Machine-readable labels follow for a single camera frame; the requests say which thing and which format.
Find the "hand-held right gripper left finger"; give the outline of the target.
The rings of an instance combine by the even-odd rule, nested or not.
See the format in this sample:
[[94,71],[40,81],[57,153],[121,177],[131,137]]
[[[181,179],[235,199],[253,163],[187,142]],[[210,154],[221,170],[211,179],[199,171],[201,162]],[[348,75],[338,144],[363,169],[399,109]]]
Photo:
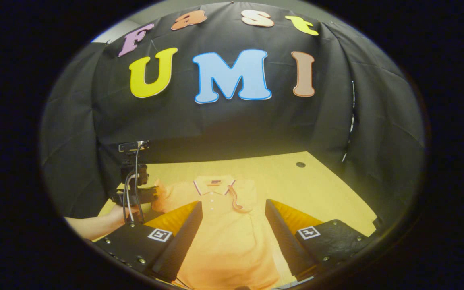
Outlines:
[[126,222],[95,245],[142,275],[173,282],[202,220],[202,203],[194,201],[144,224]]

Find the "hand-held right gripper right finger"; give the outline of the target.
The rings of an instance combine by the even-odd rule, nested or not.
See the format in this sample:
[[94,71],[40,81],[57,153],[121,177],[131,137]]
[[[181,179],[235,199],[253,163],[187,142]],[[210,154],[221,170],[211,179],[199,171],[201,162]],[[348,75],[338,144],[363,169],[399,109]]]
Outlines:
[[289,270],[297,279],[316,277],[345,265],[377,236],[364,235],[347,223],[319,219],[268,199],[265,216]]

